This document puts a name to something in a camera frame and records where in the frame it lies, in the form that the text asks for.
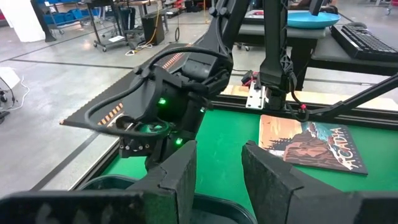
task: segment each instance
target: white pillar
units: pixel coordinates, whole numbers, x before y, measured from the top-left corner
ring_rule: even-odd
[[[0,9],[21,42],[45,39],[30,0],[0,0]]]

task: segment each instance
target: black keyboard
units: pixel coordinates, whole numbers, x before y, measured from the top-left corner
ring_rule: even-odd
[[[331,35],[353,58],[398,62],[398,51],[363,27],[333,26]]]

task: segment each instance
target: green mat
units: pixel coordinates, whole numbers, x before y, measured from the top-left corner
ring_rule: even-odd
[[[209,111],[200,127],[196,193],[237,202],[253,213],[243,181],[242,146],[258,142],[259,115],[230,111]],[[398,190],[398,132],[349,126],[369,175],[298,167],[301,171],[348,190]],[[135,178],[146,175],[144,157],[116,158],[106,174]]]

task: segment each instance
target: gray floor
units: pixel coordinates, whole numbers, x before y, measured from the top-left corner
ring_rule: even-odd
[[[349,19],[369,24],[374,29],[389,30],[398,37],[398,12],[384,15],[384,8],[366,7],[354,1],[339,2],[340,11]],[[93,47],[95,39],[92,28],[80,26],[57,35],[58,41],[50,44],[36,42],[22,44],[9,27],[0,28],[0,67],[11,67],[25,77],[31,92],[22,109],[13,111],[0,125],[0,196],[19,190],[29,190],[54,167],[83,143],[92,132],[85,129],[68,128],[58,123],[82,107],[90,99],[107,89],[123,77],[129,69],[100,68],[96,65],[135,67],[174,41],[177,18],[169,20],[170,32],[161,45],[140,51],[134,56],[125,56],[125,46],[115,46],[103,53]],[[180,42],[194,42],[204,32],[203,12],[182,14],[179,19]],[[233,49],[237,63],[235,69],[257,70],[264,58],[264,49],[252,48],[250,52]],[[85,66],[61,65],[57,63],[80,63]],[[352,95],[368,86],[361,83],[377,83],[385,77],[363,75],[309,68],[306,74],[312,81],[305,82],[304,90],[320,93]],[[332,82],[315,82],[328,80]],[[333,83],[348,81],[352,84]],[[233,77],[231,84],[240,84]],[[17,87],[15,94],[21,98],[25,89]],[[387,93],[398,102],[397,91]],[[63,170],[46,189],[67,189],[76,175],[80,176],[98,159],[115,138],[100,136],[76,158],[71,166]]]

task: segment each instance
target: book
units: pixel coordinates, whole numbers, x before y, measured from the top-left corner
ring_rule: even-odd
[[[259,146],[292,164],[368,174],[345,125],[262,115]]]

